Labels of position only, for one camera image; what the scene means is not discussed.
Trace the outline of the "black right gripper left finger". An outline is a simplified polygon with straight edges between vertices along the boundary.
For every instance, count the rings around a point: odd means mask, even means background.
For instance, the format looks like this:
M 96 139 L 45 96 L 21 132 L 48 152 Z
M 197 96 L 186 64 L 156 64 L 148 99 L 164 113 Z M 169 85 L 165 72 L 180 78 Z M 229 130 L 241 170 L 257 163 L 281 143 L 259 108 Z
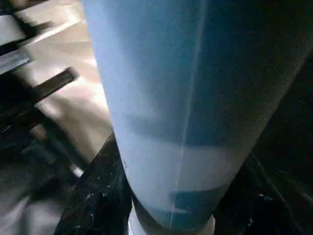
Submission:
M 54 231 L 56 235 L 126 235 L 132 196 L 115 135 L 80 177 Z

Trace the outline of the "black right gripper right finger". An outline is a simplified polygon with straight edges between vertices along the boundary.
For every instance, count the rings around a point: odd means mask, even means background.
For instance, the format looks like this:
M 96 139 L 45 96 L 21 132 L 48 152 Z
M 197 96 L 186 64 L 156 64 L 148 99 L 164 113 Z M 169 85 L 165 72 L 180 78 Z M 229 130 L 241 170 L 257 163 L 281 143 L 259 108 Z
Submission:
M 215 210 L 217 235 L 311 235 L 313 192 L 251 155 Z

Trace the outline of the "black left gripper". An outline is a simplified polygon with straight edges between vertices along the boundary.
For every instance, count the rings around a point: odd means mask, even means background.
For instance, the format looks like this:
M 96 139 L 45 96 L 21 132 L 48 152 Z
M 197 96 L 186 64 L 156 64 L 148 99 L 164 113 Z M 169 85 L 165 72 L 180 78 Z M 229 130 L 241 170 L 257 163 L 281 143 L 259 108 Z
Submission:
M 69 67 L 32 87 L 15 73 L 29 61 L 24 52 L 9 52 L 0 56 L 1 136 L 35 126 L 39 122 L 36 104 L 78 78 L 78 74 Z M 73 177 L 83 175 L 85 160 L 62 130 L 34 127 L 34 137 Z

